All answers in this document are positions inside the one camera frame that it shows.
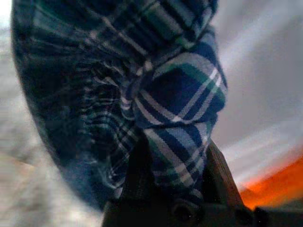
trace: plaid shirt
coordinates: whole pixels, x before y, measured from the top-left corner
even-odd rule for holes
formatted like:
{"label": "plaid shirt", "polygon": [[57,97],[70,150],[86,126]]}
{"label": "plaid shirt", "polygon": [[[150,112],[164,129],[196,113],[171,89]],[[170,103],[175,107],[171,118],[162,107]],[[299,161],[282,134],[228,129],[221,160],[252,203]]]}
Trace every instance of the plaid shirt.
{"label": "plaid shirt", "polygon": [[20,81],[67,178],[73,171],[65,169],[81,159],[101,182],[121,188],[129,154],[145,134],[156,184],[174,198],[201,202],[205,150],[227,92],[209,26],[216,6],[216,0],[14,1]]}

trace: plaid fabric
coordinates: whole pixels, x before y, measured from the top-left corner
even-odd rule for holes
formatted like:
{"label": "plaid fabric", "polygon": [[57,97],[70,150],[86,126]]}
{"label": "plaid fabric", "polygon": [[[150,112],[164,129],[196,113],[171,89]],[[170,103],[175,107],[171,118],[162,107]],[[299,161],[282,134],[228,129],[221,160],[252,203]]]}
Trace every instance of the plaid fabric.
{"label": "plaid fabric", "polygon": [[145,134],[156,184],[201,202],[205,150],[227,91],[208,25],[216,7],[216,0],[14,1],[20,81],[66,178],[81,160],[121,188]]}

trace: blurred background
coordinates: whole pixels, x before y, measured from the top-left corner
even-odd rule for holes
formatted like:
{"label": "blurred background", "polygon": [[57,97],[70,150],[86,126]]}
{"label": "blurred background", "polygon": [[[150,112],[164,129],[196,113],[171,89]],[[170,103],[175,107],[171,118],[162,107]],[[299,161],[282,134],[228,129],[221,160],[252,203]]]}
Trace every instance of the blurred background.
{"label": "blurred background", "polygon": [[[0,226],[99,226],[35,130],[10,52],[10,8],[0,1]],[[301,206],[303,1],[222,0],[213,25],[229,83],[213,140],[247,206]]]}

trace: white stripe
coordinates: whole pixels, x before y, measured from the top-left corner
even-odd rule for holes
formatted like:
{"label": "white stripe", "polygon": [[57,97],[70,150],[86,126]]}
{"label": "white stripe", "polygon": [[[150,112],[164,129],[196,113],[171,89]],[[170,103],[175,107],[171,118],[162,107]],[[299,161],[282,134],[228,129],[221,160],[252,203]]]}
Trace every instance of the white stripe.
{"label": "white stripe", "polygon": [[119,69],[117,66],[113,66],[113,69],[115,69],[120,75],[124,76],[124,71],[122,69]]}
{"label": "white stripe", "polygon": [[[201,130],[201,128],[198,129],[198,128],[196,127],[196,128],[198,129],[198,131],[199,131],[199,134],[200,134],[200,137],[201,137],[201,140],[202,140],[202,145],[201,145],[200,147],[198,147],[198,148],[195,146],[194,141],[193,141],[193,140],[191,139],[191,137],[187,134],[187,132],[186,132],[185,130],[183,130],[183,129],[180,129],[180,130],[183,130],[183,131],[184,131],[183,134],[182,134],[183,139],[184,139],[185,141],[190,141],[191,144],[193,144],[190,148],[187,148],[187,150],[188,150],[188,149],[194,149],[194,150],[195,150],[194,153],[191,155],[191,158],[188,159],[188,160],[185,162],[185,166],[189,166],[191,163],[194,163],[195,160],[198,158],[198,156],[201,154],[201,151],[203,151],[203,149],[205,149],[206,140],[205,140],[205,138],[204,138],[205,135],[202,134],[202,132],[206,132],[206,125],[205,125],[205,123],[199,123],[199,126],[200,126],[200,125],[203,125],[203,126],[204,126],[204,129]],[[172,130],[167,130],[167,132],[170,133],[172,136],[174,136],[176,139],[178,139],[178,136],[175,135],[175,133],[171,133]],[[194,171],[198,170],[198,169],[201,167],[201,165],[202,165],[203,163],[204,163],[203,157],[200,157],[200,159],[199,159],[198,162],[195,164],[195,167],[192,169],[191,172],[194,172]]]}
{"label": "white stripe", "polygon": [[[190,173],[187,171],[185,164],[179,159],[178,156],[176,156],[176,154],[170,149],[170,147],[167,145],[167,143],[165,143],[165,141],[160,138],[153,129],[146,129],[144,130],[144,133],[146,134],[147,137],[150,137],[155,144],[158,147],[158,150],[160,151],[160,153],[167,158],[167,160],[171,161],[173,167],[174,167],[174,172],[176,172],[178,175],[181,175],[182,177],[179,179],[176,179],[173,182],[176,181],[181,181],[183,184],[192,184],[194,182],[194,180],[191,178]],[[166,174],[166,171],[153,171],[153,173],[155,174],[155,176],[169,176],[169,174]],[[173,182],[167,182],[167,183],[161,183],[162,186],[169,186],[171,185]]]}
{"label": "white stripe", "polygon": [[197,128],[199,134],[200,134],[200,138],[202,140],[202,144],[204,145],[204,147],[207,145],[208,141],[209,141],[209,137],[210,135],[207,133],[207,126],[206,123],[197,123],[195,125],[195,127]]}
{"label": "white stripe", "polygon": [[200,108],[200,110],[195,114],[195,116],[192,118],[192,121],[198,120],[199,118],[201,118],[206,110],[208,109],[211,101],[213,100],[214,95],[216,94],[216,91],[218,90],[218,85],[220,85],[222,82],[221,77],[219,76],[216,85],[214,86],[213,89],[210,91],[210,93],[208,94],[208,96],[206,97],[205,101],[202,104],[202,107]]}
{"label": "white stripe", "polygon": [[110,77],[105,77],[101,80],[100,78],[95,76],[94,80],[100,84],[111,84],[111,85],[118,87],[118,84],[116,84]]}
{"label": "white stripe", "polygon": [[199,190],[197,190],[197,189],[193,189],[192,191],[192,194],[194,195],[194,196],[196,196],[196,197],[198,197],[198,198],[202,198],[202,193],[199,191]]}
{"label": "white stripe", "polygon": [[156,100],[154,100],[153,97],[150,94],[148,94],[148,92],[146,92],[145,90],[141,91],[141,95],[148,102],[148,104],[150,104],[157,112],[159,112],[166,118],[173,119],[176,117],[175,114],[173,114],[172,112],[167,110],[165,107],[161,106]]}
{"label": "white stripe", "polygon": [[144,106],[140,103],[140,101],[136,98],[135,99],[135,102],[139,108],[139,110],[141,111],[141,113],[144,115],[144,117],[152,124],[155,124],[155,125],[160,125],[162,124],[161,122],[159,122],[156,118],[154,118],[151,113],[149,113],[145,108]]}
{"label": "white stripe", "polygon": [[129,105],[129,104],[131,104],[133,102],[132,100],[127,100],[124,97],[121,97],[121,101],[123,102],[123,104],[126,104],[126,105]]}
{"label": "white stripe", "polygon": [[217,74],[216,66],[214,66],[208,59],[196,53],[183,53],[160,66],[155,71],[152,79],[155,80],[157,77],[161,76],[162,74],[165,74],[171,69],[178,68],[180,67],[179,65],[182,64],[189,64],[189,62],[191,66],[195,67],[200,72],[207,75],[209,79],[213,79]]}
{"label": "white stripe", "polygon": [[126,115],[124,114],[124,112],[122,112],[122,116],[123,116],[125,119],[129,120],[129,121],[134,121],[134,117],[128,117],[128,116],[126,116]]}
{"label": "white stripe", "polygon": [[163,9],[159,3],[155,4],[155,6],[158,7],[158,9],[154,12],[155,15],[157,15],[158,18],[161,18],[161,21],[165,23],[169,29],[173,29],[173,32],[177,34],[183,32],[183,29],[179,26],[179,24]]}
{"label": "white stripe", "polygon": [[[118,4],[117,10],[112,15],[110,15],[110,17],[108,19],[109,23],[112,24],[120,16],[121,13],[125,12],[126,8],[128,7],[128,5],[131,2],[133,2],[133,0],[126,1],[125,4]],[[155,1],[150,1],[150,0],[146,1],[145,5],[141,7],[141,11],[144,12],[148,7],[150,7],[150,5],[152,5],[154,3],[155,3]],[[127,26],[120,32],[120,34],[123,36],[123,34],[125,34],[132,27],[135,27],[137,25],[137,23],[141,21],[141,19],[142,19],[142,16],[138,16],[133,23],[128,23]],[[106,29],[106,26],[102,28],[100,33],[104,32],[105,29]],[[106,47],[108,49],[111,49],[114,52],[119,53],[120,55],[123,55],[123,53],[120,52],[118,49],[115,49],[115,47],[109,45],[109,42],[115,41],[116,39],[118,39],[119,36],[115,36],[109,41],[104,40],[102,45],[106,45]]]}
{"label": "white stripe", "polygon": [[[121,37],[124,41],[129,43],[133,48],[135,48],[140,54],[142,55],[147,55],[147,51],[144,50],[141,46],[139,46],[134,40],[132,40],[130,37],[126,36],[122,32],[117,31],[111,24],[111,22],[106,18],[102,17],[103,22],[110,28],[112,29],[115,33],[118,34],[119,37]],[[108,45],[110,41],[104,42],[104,45]]]}
{"label": "white stripe", "polygon": [[179,118],[183,118],[190,111],[191,107],[194,106],[195,102],[199,99],[201,94],[205,91],[206,87],[212,82],[212,80],[214,79],[217,72],[218,72],[218,70],[215,67],[212,74],[210,75],[210,77],[199,87],[197,92],[193,95],[193,97],[190,99],[190,101],[186,104],[186,106],[178,114]]}
{"label": "white stripe", "polygon": [[131,105],[120,105],[121,109],[129,110],[132,106]]}
{"label": "white stripe", "polygon": [[[138,140],[139,138],[133,133],[133,129],[134,129],[134,127],[130,128],[130,129],[127,128],[127,127],[123,127],[121,130],[123,130],[124,132],[126,132],[126,134],[129,135],[129,136],[131,136],[134,140]],[[114,136],[113,140],[116,140],[118,138],[118,135],[119,135],[119,133],[115,133],[115,136]]]}
{"label": "white stripe", "polygon": [[194,160],[198,154],[199,154],[199,148],[197,148],[195,142],[191,139],[190,135],[182,128],[179,129],[166,129],[166,131],[172,135],[173,137],[175,137],[180,144],[182,144],[182,146],[187,150],[195,150],[195,152],[193,154],[190,154],[191,158],[189,160],[187,160],[185,162],[185,166],[188,166],[189,162],[192,162],[192,160]]}

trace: gathered fabric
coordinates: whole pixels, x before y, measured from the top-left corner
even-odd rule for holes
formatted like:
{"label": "gathered fabric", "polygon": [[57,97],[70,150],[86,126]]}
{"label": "gathered fabric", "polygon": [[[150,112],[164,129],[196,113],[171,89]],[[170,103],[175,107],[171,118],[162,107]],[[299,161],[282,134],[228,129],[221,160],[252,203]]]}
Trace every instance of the gathered fabric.
{"label": "gathered fabric", "polygon": [[156,185],[201,203],[205,151],[227,93],[209,25],[216,8],[216,0],[14,0],[27,104],[85,199],[102,194],[92,182],[123,187],[130,153],[146,137]]}

